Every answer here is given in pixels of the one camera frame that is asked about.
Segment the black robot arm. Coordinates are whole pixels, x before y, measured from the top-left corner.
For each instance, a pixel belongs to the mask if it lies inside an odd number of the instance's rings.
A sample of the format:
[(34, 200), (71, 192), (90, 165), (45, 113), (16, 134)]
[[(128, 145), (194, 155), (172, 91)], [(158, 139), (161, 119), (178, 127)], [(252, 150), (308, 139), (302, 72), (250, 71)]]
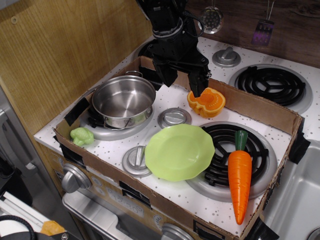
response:
[(154, 43), (148, 46), (157, 75), (171, 86), (178, 72), (188, 75), (195, 97), (200, 97), (209, 85), (209, 60), (197, 49), (195, 21), (199, 18), (185, 9), (185, 0), (139, 0), (139, 8), (152, 25)]

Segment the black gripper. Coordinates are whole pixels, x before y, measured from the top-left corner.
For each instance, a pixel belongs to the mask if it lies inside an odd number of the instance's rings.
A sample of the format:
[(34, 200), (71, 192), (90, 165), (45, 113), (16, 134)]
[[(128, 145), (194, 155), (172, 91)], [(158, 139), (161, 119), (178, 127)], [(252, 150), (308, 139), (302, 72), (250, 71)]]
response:
[(153, 27), (156, 40), (148, 50), (160, 80), (170, 87), (178, 71), (188, 74), (189, 86), (195, 97), (200, 97), (209, 85), (209, 60), (197, 49), (198, 35), (193, 19), (179, 19), (176, 26)]

